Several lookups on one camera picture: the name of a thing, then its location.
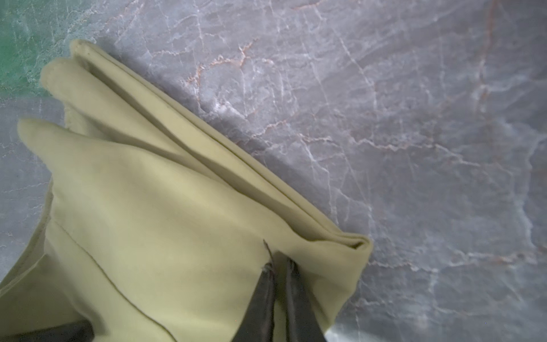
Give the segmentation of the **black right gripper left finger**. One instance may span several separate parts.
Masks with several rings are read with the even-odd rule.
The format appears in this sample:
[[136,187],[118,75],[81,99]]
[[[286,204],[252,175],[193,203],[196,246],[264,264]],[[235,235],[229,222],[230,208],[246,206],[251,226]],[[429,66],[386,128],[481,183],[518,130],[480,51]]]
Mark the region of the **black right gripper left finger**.
[[272,262],[264,265],[233,342],[272,342],[276,273]]

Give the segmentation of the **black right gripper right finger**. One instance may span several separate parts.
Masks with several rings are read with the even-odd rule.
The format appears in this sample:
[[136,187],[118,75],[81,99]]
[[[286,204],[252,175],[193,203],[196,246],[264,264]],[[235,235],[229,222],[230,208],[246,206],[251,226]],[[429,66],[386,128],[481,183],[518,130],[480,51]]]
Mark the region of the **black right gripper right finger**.
[[291,258],[286,262],[286,340],[326,342],[313,313],[298,265]]

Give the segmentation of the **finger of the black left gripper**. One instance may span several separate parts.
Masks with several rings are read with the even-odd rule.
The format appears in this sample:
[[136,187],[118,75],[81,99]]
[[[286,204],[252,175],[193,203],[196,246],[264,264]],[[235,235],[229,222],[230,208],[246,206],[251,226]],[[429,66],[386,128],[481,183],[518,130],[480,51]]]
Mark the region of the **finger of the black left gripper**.
[[77,321],[12,336],[12,341],[20,342],[90,342],[93,340],[93,328],[88,321]]

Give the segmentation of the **olive khaki skirt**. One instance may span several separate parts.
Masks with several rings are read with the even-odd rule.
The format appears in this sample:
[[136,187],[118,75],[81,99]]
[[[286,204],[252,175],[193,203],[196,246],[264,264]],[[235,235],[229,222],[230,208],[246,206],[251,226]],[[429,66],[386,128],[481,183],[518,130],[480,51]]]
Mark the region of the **olive khaki skirt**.
[[88,321],[93,341],[232,341],[272,262],[273,341],[287,341],[288,258],[323,334],[333,325],[371,255],[366,236],[91,42],[73,41],[41,84],[65,124],[18,124],[51,183],[1,282],[1,340]]

